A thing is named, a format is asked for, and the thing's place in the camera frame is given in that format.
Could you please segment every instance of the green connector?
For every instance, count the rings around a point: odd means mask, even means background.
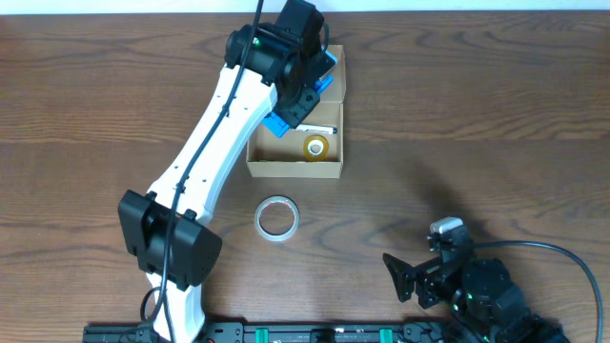
[[[267,329],[256,329],[254,332],[256,343],[269,343],[269,330]]]
[[[392,329],[379,330],[379,338],[381,338],[381,343],[393,343],[394,334],[392,333]]]

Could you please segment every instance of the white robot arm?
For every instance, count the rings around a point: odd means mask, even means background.
[[[155,202],[167,208],[172,206],[175,187],[193,154],[210,131],[234,84],[238,68],[223,68],[218,86],[210,105],[203,113],[191,137],[170,167],[154,181],[148,192],[157,194]],[[244,70],[237,93],[229,108],[230,115],[220,123],[206,149],[197,159],[179,198],[177,212],[190,209],[197,213],[196,221],[205,227],[210,225],[214,205],[220,189],[241,153],[244,145],[265,115],[269,114],[277,102],[275,84],[266,86],[260,82],[261,75]],[[161,275],[147,274],[153,287],[161,284]],[[180,291],[175,283],[168,281],[167,297],[173,321],[175,339],[178,342],[192,342],[203,327],[205,314],[201,309],[201,285],[190,286]],[[154,320],[154,330],[166,339],[170,333],[163,309]]]
[[[180,154],[146,195],[127,191],[119,203],[127,250],[152,287],[160,286],[157,302],[165,290],[177,342],[192,342],[205,321],[201,284],[222,246],[207,227],[237,156],[263,120],[278,137],[296,128],[332,80],[322,80],[336,60],[320,44],[324,18],[315,6],[288,0],[274,24],[257,27],[261,7],[259,2],[253,26],[229,37],[212,101]],[[237,80],[240,63],[243,74]],[[164,310],[155,306],[153,327],[170,339]]]

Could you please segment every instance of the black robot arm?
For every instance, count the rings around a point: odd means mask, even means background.
[[[387,253],[383,261],[401,302],[415,292],[423,309],[449,304],[457,322],[446,330],[447,341],[569,342],[559,327],[531,313],[500,260],[477,259],[460,219],[445,218],[430,229],[428,243],[438,257],[414,267]]]

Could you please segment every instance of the yellow tape roll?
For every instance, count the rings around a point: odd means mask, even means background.
[[[305,139],[303,144],[305,158],[310,162],[319,162],[326,159],[328,154],[328,141],[321,135],[313,135]]]

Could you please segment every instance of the cable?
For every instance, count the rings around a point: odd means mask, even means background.
[[[330,29],[328,27],[328,24],[324,22],[322,26],[324,28],[324,47],[322,48],[322,53],[317,57],[318,62],[321,61],[324,56],[326,56],[326,50],[328,49],[328,39],[330,36]]]
[[[151,295],[156,291],[161,289],[160,286],[153,287],[149,289],[148,292],[144,295],[144,299],[142,299],[142,303],[140,304],[140,320],[147,321],[149,318],[146,316],[146,306],[149,304],[149,300],[151,299]]]
[[[168,302],[167,296],[165,299],[163,299],[163,310],[165,312],[165,318],[168,322],[168,330],[170,331],[170,342],[177,342],[177,340],[175,340],[175,335],[173,334],[173,322],[172,317],[170,316],[170,303]]]
[[[168,269],[169,269],[168,267],[170,264],[170,249],[172,246],[172,239],[173,239],[173,229],[174,229],[173,224],[174,224],[176,213],[177,213],[178,200],[180,199],[180,194],[182,194],[182,192],[184,191],[184,184],[186,183],[186,181],[189,177],[189,174],[191,173],[191,170],[193,169],[195,162],[197,161],[197,159],[199,158],[199,156],[201,155],[201,153],[203,152],[205,147],[208,145],[208,142],[212,138],[212,135],[215,133],[216,129],[218,129],[218,126],[222,122],[222,119],[224,119],[224,117],[226,115],[228,115],[229,107],[231,106],[231,103],[233,102],[235,94],[237,93],[237,88],[239,86],[239,82],[241,81],[241,77],[245,70],[246,61],[248,60],[248,56],[250,55],[250,49],[252,48],[252,44],[254,41],[254,35],[256,33],[256,29],[258,28],[258,21],[260,20],[260,13],[262,12],[262,8],[263,8],[263,0],[258,0],[258,4],[256,5],[256,13],[254,15],[254,21],[252,24],[252,31],[250,32],[250,38],[241,55],[241,63],[239,65],[239,70],[237,71],[237,77],[235,78],[233,87],[231,88],[231,91],[229,92],[229,97],[227,98],[227,102],[222,107],[222,111],[220,111],[218,118],[213,123],[212,128],[210,129],[208,134],[206,134],[205,138],[203,139],[203,142],[201,142],[201,145],[199,145],[199,148],[197,148],[197,151],[194,153],[193,157],[191,158],[191,161],[189,161],[187,168],[184,170],[184,172],[182,173],[182,176],[180,177],[180,181],[178,181],[178,183],[176,184],[175,194],[173,195],[172,207],[170,208],[170,220],[169,220],[168,228],[166,230],[166,235],[165,235],[165,246],[163,249],[163,273],[161,274],[161,286],[160,286],[160,291],[159,291],[159,298],[157,299],[157,303],[156,303],[156,306],[154,307],[154,310],[152,310],[151,315],[147,319],[150,322],[154,321],[156,319],[156,317],[159,315],[161,306],[162,306],[162,304],[164,304],[165,299],[167,298],[167,283],[168,283]],[[166,309],[165,313],[166,313],[167,321],[169,324],[168,326],[170,327],[170,333],[171,333],[173,331],[173,328],[171,327],[172,319],[169,316],[169,311],[167,310],[168,309],[167,306],[165,306],[165,309]]]
[[[576,256],[573,252],[568,251],[562,247],[558,247],[553,244],[536,242],[536,241],[499,241],[499,242],[489,242],[489,243],[478,243],[478,244],[466,244],[466,245],[441,245],[441,249],[445,251],[450,250],[464,250],[464,249],[487,249],[487,248],[499,248],[499,247],[509,247],[509,246],[525,246],[525,247],[534,247],[534,248],[544,248],[554,252],[560,252],[574,260],[584,271],[591,283],[591,287],[593,288],[593,293],[596,298],[596,305],[598,307],[598,330],[597,330],[597,343],[601,343],[601,334],[603,333],[603,303],[601,301],[601,292],[600,286],[598,286],[598,281],[595,279],[595,276],[587,267],[586,263],[582,261],[578,256]]]

